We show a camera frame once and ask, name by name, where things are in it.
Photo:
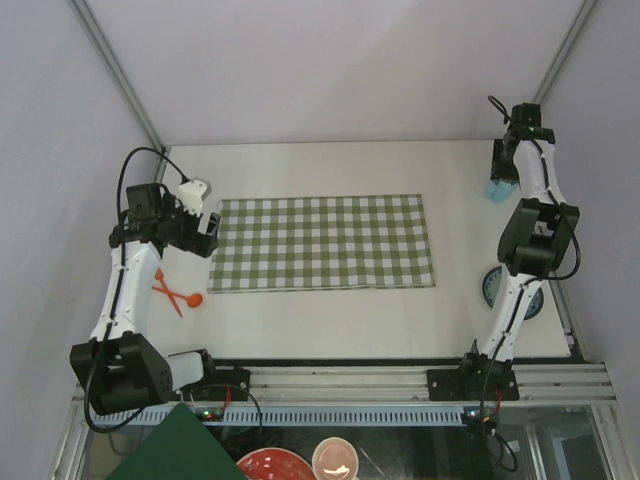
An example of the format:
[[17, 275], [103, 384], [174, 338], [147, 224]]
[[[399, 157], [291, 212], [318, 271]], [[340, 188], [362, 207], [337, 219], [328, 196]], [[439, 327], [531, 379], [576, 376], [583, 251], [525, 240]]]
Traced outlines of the orange plastic fork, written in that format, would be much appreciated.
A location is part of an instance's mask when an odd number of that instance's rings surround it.
[[154, 279], [156, 281], [156, 285], [152, 287], [152, 290], [166, 295], [170, 303], [172, 304], [173, 308], [175, 309], [176, 313], [178, 314], [178, 316], [182, 318], [183, 313], [176, 301], [176, 297], [174, 296], [174, 293], [168, 288], [164, 280], [164, 272], [160, 268], [156, 270]]

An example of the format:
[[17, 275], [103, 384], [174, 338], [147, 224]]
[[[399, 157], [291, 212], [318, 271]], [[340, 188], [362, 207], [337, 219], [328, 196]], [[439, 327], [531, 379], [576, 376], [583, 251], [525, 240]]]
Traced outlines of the light blue mug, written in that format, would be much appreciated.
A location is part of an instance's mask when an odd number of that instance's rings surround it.
[[501, 203], [508, 200], [517, 188], [517, 184], [490, 179], [487, 182], [485, 196], [494, 203]]

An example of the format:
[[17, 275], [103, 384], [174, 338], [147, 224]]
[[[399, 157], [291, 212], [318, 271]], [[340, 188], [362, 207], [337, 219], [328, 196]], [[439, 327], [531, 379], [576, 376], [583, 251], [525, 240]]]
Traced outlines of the orange plastic spoon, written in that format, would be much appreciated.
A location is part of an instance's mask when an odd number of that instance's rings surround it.
[[153, 286], [152, 289], [154, 291], [166, 294], [172, 300], [175, 300], [176, 298], [184, 300], [189, 308], [197, 308], [203, 303], [203, 296], [199, 293], [194, 293], [189, 296], [185, 296], [185, 295], [173, 292], [171, 290], [168, 290], [166, 288]]

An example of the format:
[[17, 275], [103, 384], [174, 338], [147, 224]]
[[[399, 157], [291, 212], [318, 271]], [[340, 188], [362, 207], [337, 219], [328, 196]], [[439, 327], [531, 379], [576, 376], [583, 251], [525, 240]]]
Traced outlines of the green white checkered cloth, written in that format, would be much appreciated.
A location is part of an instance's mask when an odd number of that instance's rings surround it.
[[211, 294], [432, 288], [418, 194], [228, 199]]

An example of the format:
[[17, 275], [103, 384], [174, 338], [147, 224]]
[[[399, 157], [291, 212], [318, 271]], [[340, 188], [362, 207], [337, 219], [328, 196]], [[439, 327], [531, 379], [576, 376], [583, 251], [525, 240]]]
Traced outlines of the blue patterned plate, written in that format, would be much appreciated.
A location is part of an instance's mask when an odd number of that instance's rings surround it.
[[[497, 266], [489, 270], [485, 274], [482, 280], [482, 284], [481, 284], [482, 295], [486, 304], [490, 308], [494, 307], [495, 302], [498, 298], [498, 293], [501, 285], [501, 278], [502, 278], [502, 268], [500, 266]], [[533, 296], [531, 303], [529, 304], [524, 320], [527, 321], [537, 316], [541, 312], [543, 306], [544, 306], [544, 293], [542, 289], [539, 288], [538, 291]]]

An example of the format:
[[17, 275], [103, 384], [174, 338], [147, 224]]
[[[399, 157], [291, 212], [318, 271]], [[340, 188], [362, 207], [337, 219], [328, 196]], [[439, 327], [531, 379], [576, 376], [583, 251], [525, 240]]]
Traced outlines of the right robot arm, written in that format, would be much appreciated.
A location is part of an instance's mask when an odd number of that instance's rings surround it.
[[494, 324], [473, 343], [460, 366], [461, 391], [474, 400], [508, 391], [515, 381], [517, 334], [535, 294], [545, 281], [571, 278], [581, 264], [575, 233], [580, 211], [561, 193], [555, 134], [542, 126], [541, 106], [521, 103], [507, 109], [493, 95], [488, 100], [506, 126], [503, 138], [494, 142], [491, 178], [517, 185], [521, 199], [497, 248], [501, 282]]

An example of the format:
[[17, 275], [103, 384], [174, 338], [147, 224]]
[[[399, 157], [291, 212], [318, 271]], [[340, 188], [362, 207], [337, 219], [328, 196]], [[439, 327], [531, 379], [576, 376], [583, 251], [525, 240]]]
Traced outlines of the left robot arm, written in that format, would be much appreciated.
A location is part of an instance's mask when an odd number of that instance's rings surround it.
[[173, 247], [208, 258], [218, 246], [220, 217], [199, 230], [211, 191], [203, 179], [171, 193], [161, 183], [130, 186], [109, 236], [111, 276], [102, 311], [87, 342], [72, 347], [70, 364], [88, 404], [101, 416], [166, 403], [185, 388], [196, 399], [215, 395], [219, 376], [204, 349], [162, 355], [147, 339], [152, 286]]

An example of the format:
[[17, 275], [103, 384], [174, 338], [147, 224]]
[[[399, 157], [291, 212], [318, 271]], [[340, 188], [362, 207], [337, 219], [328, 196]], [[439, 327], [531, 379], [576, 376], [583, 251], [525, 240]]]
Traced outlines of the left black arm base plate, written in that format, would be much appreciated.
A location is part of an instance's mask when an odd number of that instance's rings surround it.
[[230, 393], [232, 400], [245, 401], [248, 395], [244, 390], [249, 388], [250, 378], [250, 371], [244, 368], [215, 369], [196, 387], [196, 397], [207, 401], [224, 401], [227, 393]]

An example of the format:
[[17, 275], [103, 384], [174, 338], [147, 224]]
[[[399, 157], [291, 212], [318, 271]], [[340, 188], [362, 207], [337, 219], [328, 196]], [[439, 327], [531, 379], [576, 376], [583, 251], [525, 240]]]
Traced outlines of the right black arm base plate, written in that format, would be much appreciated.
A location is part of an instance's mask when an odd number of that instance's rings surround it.
[[517, 401], [520, 393], [513, 371], [505, 374], [463, 373], [461, 369], [429, 369], [426, 372], [429, 398], [432, 401], [496, 400]]

